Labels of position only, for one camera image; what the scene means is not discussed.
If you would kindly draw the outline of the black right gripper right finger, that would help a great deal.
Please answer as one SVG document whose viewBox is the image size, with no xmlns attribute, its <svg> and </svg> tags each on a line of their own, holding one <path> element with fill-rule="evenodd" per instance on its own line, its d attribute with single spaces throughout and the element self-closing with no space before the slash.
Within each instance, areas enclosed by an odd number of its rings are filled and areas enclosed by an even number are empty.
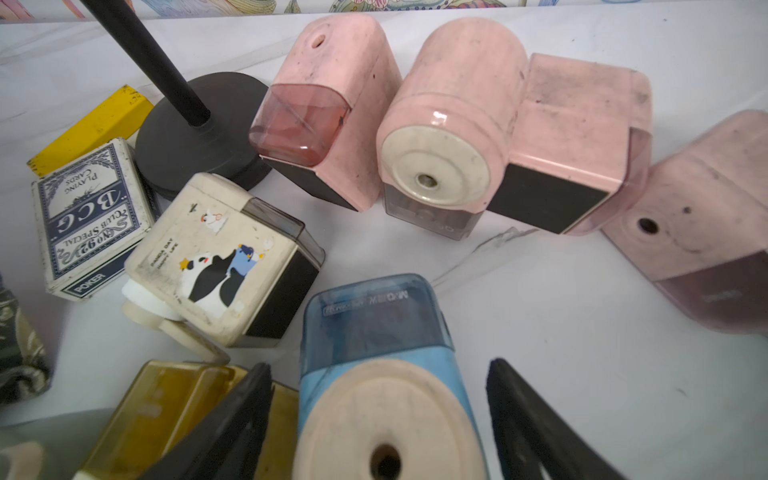
<svg viewBox="0 0 768 480">
<path fill-rule="evenodd" d="M 621 479 L 503 358 L 491 361 L 486 393 L 506 479 Z"/>
</svg>

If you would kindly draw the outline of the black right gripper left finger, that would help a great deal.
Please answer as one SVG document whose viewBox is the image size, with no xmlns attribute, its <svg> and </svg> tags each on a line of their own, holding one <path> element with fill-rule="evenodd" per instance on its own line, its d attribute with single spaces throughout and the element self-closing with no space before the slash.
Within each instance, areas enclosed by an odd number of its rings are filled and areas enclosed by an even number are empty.
<svg viewBox="0 0 768 480">
<path fill-rule="evenodd" d="M 255 365 L 144 479 L 252 479 L 273 398 L 270 366 Z"/>
</svg>

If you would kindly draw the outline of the yellow pencil sharpener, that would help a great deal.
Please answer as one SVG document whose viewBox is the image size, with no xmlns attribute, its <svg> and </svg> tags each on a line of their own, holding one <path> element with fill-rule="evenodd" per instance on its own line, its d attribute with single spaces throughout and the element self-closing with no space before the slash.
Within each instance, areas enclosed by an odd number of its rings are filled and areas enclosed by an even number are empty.
<svg viewBox="0 0 768 480">
<path fill-rule="evenodd" d="M 230 365 L 147 362 L 113 413 L 78 479 L 144 479 L 249 371 Z M 252 479 L 288 479 L 298 439 L 299 394 L 272 381 L 266 438 Z"/>
</svg>

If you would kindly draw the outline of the blue pencil sharpener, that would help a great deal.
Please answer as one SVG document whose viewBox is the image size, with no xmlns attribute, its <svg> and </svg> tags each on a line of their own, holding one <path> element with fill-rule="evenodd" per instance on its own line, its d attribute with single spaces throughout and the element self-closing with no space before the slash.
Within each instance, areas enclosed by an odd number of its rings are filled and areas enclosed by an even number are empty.
<svg viewBox="0 0 768 480">
<path fill-rule="evenodd" d="M 303 319 L 296 479 L 484 479 L 487 461 L 430 283 L 323 291 Z"/>
</svg>

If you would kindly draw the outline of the cream panda pencil sharpener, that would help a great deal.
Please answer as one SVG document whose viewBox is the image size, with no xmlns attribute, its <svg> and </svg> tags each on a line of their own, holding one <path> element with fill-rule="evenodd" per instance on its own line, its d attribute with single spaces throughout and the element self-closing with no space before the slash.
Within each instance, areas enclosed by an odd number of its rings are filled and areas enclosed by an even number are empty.
<svg viewBox="0 0 768 480">
<path fill-rule="evenodd" d="M 198 173 L 126 260 L 122 311 L 226 364 L 229 348 L 279 343 L 325 258 L 302 221 Z"/>
</svg>

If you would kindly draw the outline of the pink pencil sharpener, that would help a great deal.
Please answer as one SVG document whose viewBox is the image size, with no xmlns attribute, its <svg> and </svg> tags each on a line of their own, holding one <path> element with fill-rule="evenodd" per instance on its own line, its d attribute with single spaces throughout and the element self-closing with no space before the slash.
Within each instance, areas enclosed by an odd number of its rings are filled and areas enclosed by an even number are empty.
<svg viewBox="0 0 768 480">
<path fill-rule="evenodd" d="M 599 230 L 644 191 L 652 107 L 639 71 L 533 54 L 489 211 L 554 234 Z"/>
<path fill-rule="evenodd" d="M 766 334 L 766 112 L 735 113 L 654 164 L 642 197 L 602 231 L 689 318 Z"/>
<path fill-rule="evenodd" d="M 402 83 L 386 34 L 362 13 L 299 35 L 249 131 L 273 169 L 308 194 L 363 212 L 381 194 L 377 130 Z"/>
<path fill-rule="evenodd" d="M 504 177 L 526 51 L 504 25 L 460 18 L 423 43 L 376 137 L 388 215 L 466 238 Z"/>
</svg>

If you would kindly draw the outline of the light green pencil sharpener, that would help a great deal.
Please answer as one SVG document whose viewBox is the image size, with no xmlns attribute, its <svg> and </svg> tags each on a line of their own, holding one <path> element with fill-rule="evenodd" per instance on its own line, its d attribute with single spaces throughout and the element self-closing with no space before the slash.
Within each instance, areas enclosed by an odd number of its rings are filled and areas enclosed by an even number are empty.
<svg viewBox="0 0 768 480">
<path fill-rule="evenodd" d="M 3 427 L 1 478 L 73 478 L 112 414 L 111 409 L 87 410 Z"/>
</svg>

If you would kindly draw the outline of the cream canvas tote bag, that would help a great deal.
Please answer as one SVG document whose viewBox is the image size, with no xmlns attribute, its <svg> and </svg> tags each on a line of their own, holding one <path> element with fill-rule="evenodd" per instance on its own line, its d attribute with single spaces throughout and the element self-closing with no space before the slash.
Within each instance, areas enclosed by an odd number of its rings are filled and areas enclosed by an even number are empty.
<svg viewBox="0 0 768 480">
<path fill-rule="evenodd" d="M 1 405 L 39 397 L 51 386 L 46 350 L 15 295 L 1 283 Z"/>
</svg>

